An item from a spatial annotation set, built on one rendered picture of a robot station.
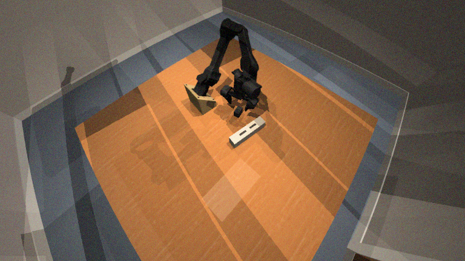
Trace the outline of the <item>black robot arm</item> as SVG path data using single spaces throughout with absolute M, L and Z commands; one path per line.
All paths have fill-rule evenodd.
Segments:
M 251 100 L 260 95 L 262 86 L 257 83 L 259 66 L 252 54 L 248 30 L 245 26 L 226 18 L 222 21 L 220 26 L 220 39 L 213 59 L 205 71 L 197 75 L 196 80 L 198 82 L 196 86 L 192 88 L 198 96 L 206 96 L 209 86 L 212 87 L 219 81 L 221 77 L 221 73 L 219 73 L 220 64 L 230 40 L 235 38 L 235 36 L 239 38 L 242 52 L 240 68 L 243 72 L 240 71 L 239 68 L 231 72 L 234 75 L 234 87 L 242 90 Z

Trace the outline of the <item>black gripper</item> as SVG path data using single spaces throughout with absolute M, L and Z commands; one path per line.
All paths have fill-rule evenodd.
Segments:
M 259 102 L 258 98 L 251 100 L 248 96 L 245 96 L 245 93 L 242 90 L 236 89 L 235 87 L 232 88 L 229 85 L 225 85 L 220 90 L 220 95 L 222 95 L 230 105 L 232 102 L 232 97 L 239 100 L 243 99 L 244 101 L 247 101 L 245 111 L 247 111 L 247 109 L 254 109 L 257 103 Z

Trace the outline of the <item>black two-prong plug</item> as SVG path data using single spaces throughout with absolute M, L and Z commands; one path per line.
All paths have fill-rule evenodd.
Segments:
M 243 111 L 243 107 L 237 106 L 237 108 L 236 108 L 235 111 L 234 111 L 234 116 L 237 117 L 237 118 L 239 118 L 239 116 L 241 115 L 242 111 Z

